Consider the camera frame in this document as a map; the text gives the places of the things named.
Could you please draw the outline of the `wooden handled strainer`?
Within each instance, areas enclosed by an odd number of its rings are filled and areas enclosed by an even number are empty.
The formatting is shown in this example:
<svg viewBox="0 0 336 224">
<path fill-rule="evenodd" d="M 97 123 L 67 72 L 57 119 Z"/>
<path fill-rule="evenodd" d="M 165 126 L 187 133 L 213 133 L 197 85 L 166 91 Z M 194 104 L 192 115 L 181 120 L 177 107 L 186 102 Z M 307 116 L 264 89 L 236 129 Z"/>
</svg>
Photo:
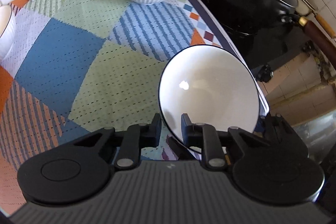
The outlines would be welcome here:
<svg viewBox="0 0 336 224">
<path fill-rule="evenodd" d="M 328 34 L 328 36 L 335 41 L 335 30 L 327 23 L 327 21 L 317 12 L 317 6 L 313 0 L 297 0 L 298 6 L 296 12 L 301 16 L 308 16 L 313 14 L 316 21 Z"/>
</svg>

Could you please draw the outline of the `colourful patchwork table mat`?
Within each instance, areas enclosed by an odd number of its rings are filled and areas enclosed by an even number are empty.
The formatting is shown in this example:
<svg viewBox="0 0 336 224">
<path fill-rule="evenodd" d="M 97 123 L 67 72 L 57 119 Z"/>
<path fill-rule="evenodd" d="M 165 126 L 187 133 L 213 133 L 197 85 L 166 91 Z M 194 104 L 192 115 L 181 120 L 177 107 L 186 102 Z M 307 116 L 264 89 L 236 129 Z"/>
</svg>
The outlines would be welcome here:
<svg viewBox="0 0 336 224">
<path fill-rule="evenodd" d="M 165 64 L 197 44 L 238 50 L 198 0 L 9 0 L 13 46 L 1 61 L 1 211 L 25 199 L 30 157 L 105 126 L 124 130 L 158 110 Z"/>
</svg>

